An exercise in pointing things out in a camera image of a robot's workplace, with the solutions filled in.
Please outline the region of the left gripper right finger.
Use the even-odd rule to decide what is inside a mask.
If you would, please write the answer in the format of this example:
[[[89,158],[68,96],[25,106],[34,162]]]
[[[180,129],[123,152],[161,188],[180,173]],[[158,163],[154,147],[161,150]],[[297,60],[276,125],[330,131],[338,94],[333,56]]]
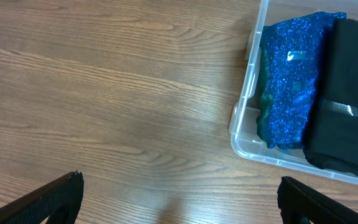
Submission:
[[[282,177],[277,195],[284,224],[358,224],[357,212],[292,177]]]

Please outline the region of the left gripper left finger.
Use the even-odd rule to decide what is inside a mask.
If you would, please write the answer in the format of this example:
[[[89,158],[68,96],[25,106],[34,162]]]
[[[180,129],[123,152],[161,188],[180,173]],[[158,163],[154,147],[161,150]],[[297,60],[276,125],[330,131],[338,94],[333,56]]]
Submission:
[[[0,208],[2,223],[74,224],[84,192],[81,172],[69,172]]]

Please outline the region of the black cloth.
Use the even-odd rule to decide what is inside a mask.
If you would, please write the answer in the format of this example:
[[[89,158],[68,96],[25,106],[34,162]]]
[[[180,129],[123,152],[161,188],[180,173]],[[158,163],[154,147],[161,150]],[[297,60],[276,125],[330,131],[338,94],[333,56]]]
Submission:
[[[358,176],[358,21],[334,23],[309,132],[306,160]]]

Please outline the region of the blue glitter cloth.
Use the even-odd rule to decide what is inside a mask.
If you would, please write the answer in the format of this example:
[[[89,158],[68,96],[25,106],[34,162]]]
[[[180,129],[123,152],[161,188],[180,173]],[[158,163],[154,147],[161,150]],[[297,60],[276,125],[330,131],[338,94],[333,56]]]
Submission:
[[[265,26],[260,40],[257,135],[269,149],[303,148],[326,39],[344,12],[319,11]]]

